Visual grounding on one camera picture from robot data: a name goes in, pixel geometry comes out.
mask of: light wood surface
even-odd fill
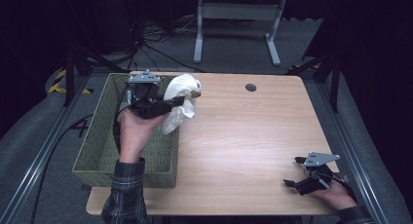
[[[179,75],[180,73],[156,73]],[[144,189],[151,215],[290,215],[334,211],[301,197],[295,157],[331,153],[303,82],[292,76],[191,74],[203,85],[197,116],[180,127],[176,188]],[[254,84],[255,92],[245,89]],[[336,164],[329,166],[338,171]],[[93,188],[99,215],[110,188]]]

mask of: forearm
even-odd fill
[[[143,172],[145,161],[135,164],[117,162],[112,192],[104,205],[105,223],[148,223],[143,200]]]
[[[343,224],[374,224],[374,220],[365,206],[359,205],[338,211]]]

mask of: basket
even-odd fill
[[[93,187],[110,187],[118,149],[112,133],[116,104],[131,75],[109,74],[94,117],[72,172]],[[172,76],[161,76],[159,93],[165,93]],[[122,106],[127,106],[126,98]],[[154,130],[142,157],[146,160],[143,187],[173,188],[176,185],[179,128],[164,135]]]

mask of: person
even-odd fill
[[[106,201],[101,217],[105,223],[149,223],[143,199],[143,173],[145,160],[140,157],[155,127],[166,117],[142,119],[129,109],[121,114],[121,152],[116,162],[111,195]],[[366,207],[357,203],[346,188],[335,180],[330,189],[317,190],[310,194],[334,207],[343,224],[375,223]]]

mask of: hand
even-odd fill
[[[142,119],[130,109],[121,114],[121,163],[137,163],[140,155],[151,139],[152,132],[166,117],[161,115],[152,119]]]
[[[317,190],[310,194],[324,200],[336,210],[357,206],[347,189],[335,180],[331,180],[329,189]]]

